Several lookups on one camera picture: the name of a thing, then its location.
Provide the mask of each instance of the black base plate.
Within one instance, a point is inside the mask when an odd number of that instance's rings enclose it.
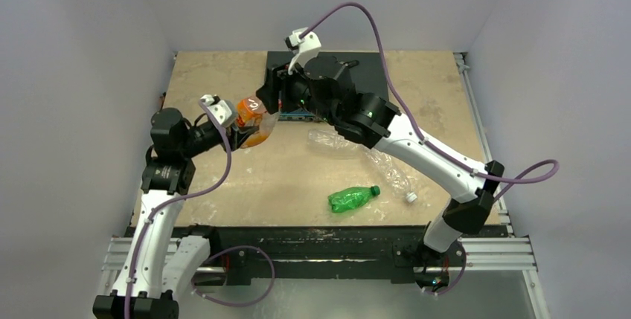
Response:
[[[359,65],[350,69],[350,77],[355,82],[358,92],[372,92],[377,96],[388,100],[388,83],[385,80],[385,72],[381,65],[379,53],[357,53],[350,51],[324,51],[319,55],[323,57],[333,56],[340,61],[359,61]],[[292,60],[291,51],[268,51],[266,67],[273,69]]]
[[[128,228],[126,236],[133,236]],[[347,226],[347,227],[212,227],[175,228],[173,237],[204,236],[211,253],[237,245],[261,248],[274,261],[277,278],[379,279],[392,283],[414,283],[414,267],[423,263],[413,253],[423,237],[425,226]],[[506,237],[502,225],[484,226],[475,236]],[[450,265],[460,266],[456,244],[447,251]],[[249,285],[252,278],[269,278],[269,264],[253,251],[229,255],[226,284]],[[211,263],[222,266],[220,260]],[[425,263],[427,266],[442,262]]]

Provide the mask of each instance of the white wall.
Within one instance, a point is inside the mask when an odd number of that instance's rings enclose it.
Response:
[[[90,318],[170,49],[145,0],[0,8],[0,317]]]
[[[553,318],[631,309],[630,0],[500,0],[468,56],[495,158],[557,176],[508,195]]]
[[[291,30],[349,0],[149,0],[176,50],[280,50]],[[352,0],[365,3],[390,49],[465,51],[497,0]],[[376,49],[358,10],[318,28],[328,49]]]

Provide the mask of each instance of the wooden table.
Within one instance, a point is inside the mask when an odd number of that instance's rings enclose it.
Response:
[[[452,53],[389,51],[386,58],[394,85],[419,125],[467,157],[482,160]],[[236,103],[262,85],[265,61],[264,51],[180,52],[164,106],[176,107],[193,120],[202,112],[197,100],[203,94]],[[340,160],[314,153],[307,146],[307,131],[313,128],[332,129],[327,124],[280,122],[261,145],[234,152],[226,182],[206,196],[186,201],[176,225],[424,225],[446,204],[447,192],[401,161],[396,160],[414,178],[419,195],[412,204],[394,196],[364,157]],[[195,165],[191,192],[217,181],[225,153],[216,147],[196,157]],[[373,184],[382,188],[378,198],[355,211],[331,213],[328,195]],[[487,223],[499,223],[496,211]]]

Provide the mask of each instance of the clear plastic bottle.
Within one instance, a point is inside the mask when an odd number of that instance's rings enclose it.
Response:
[[[358,154],[357,151],[361,149],[374,169],[390,185],[396,196],[402,197],[407,202],[414,202],[418,199],[417,194],[412,191],[410,179],[392,161],[390,155],[351,143],[336,132],[322,129],[311,129],[307,135],[307,143],[311,149],[317,152],[326,152],[336,158],[354,158]]]
[[[338,159],[356,158],[359,144],[345,140],[337,132],[324,129],[310,129],[307,133],[307,146],[321,154]]]
[[[414,202],[418,195],[412,191],[408,176],[393,161],[390,155],[376,149],[363,147],[366,158],[374,165],[379,174],[388,182],[397,196],[402,196],[407,202]]]

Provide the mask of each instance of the orange bottle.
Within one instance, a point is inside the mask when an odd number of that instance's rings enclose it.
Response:
[[[258,131],[251,135],[243,143],[241,148],[249,148],[263,143],[269,135],[272,134],[272,130],[280,114],[280,112],[274,115],[268,113],[263,102],[254,95],[241,100],[241,102],[237,104],[237,112],[239,113],[239,117],[237,117],[236,122],[239,127],[259,127]]]

